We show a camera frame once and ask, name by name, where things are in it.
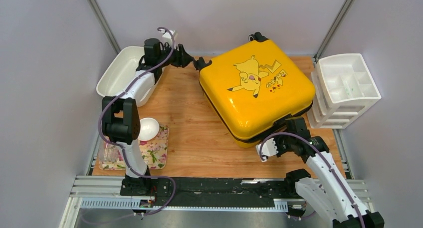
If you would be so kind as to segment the yellow cartoon hard-shell suitcase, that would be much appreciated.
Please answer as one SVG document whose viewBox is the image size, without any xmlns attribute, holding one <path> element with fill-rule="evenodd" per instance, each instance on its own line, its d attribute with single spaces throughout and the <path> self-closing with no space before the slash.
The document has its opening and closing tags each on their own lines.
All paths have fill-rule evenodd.
<svg viewBox="0 0 423 228">
<path fill-rule="evenodd" d="M 260 32 L 248 42 L 195 61 L 200 87 L 242 148 L 255 146 L 313 104 L 315 86 L 271 39 Z"/>
</svg>

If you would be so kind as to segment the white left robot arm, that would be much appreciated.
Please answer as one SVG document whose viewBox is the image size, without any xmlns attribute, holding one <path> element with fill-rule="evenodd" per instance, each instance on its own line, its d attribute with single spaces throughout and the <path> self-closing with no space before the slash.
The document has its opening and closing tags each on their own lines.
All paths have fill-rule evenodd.
<svg viewBox="0 0 423 228">
<path fill-rule="evenodd" d="M 138 105 L 144 104 L 158 83 L 164 67 L 186 67 L 194 58 L 182 44 L 174 41 L 162 43 L 157 38 L 145 40 L 137 66 L 130 73 L 115 96 L 102 99 L 102 112 L 98 128 L 101 138 L 118 147 L 125 163 L 125 178 L 122 181 L 123 196 L 145 196 L 152 190 L 152 176 L 142 158 L 138 144 L 141 131 Z"/>
</svg>

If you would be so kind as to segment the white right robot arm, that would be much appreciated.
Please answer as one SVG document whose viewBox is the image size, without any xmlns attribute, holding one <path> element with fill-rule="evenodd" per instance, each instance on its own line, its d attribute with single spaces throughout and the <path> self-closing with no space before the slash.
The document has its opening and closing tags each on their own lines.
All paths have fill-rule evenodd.
<svg viewBox="0 0 423 228">
<path fill-rule="evenodd" d="M 320 136 L 311 136 L 304 118 L 289 118 L 286 130 L 276 133 L 272 145 L 278 155 L 296 154 L 318 177 L 317 184 L 305 169 L 289 172 L 284 190 L 292 198 L 304 198 L 330 227 L 384 227 L 382 215 L 370 211 L 357 197 L 335 165 L 327 144 Z"/>
</svg>

